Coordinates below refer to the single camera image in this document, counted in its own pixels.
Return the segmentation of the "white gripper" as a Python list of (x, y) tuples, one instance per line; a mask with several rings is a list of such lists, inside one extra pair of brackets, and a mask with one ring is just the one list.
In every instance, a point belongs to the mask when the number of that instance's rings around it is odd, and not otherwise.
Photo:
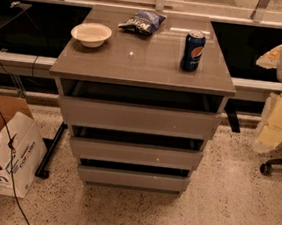
[(267, 98), (258, 123), (252, 147), (255, 152), (267, 153), (282, 143), (282, 93)]

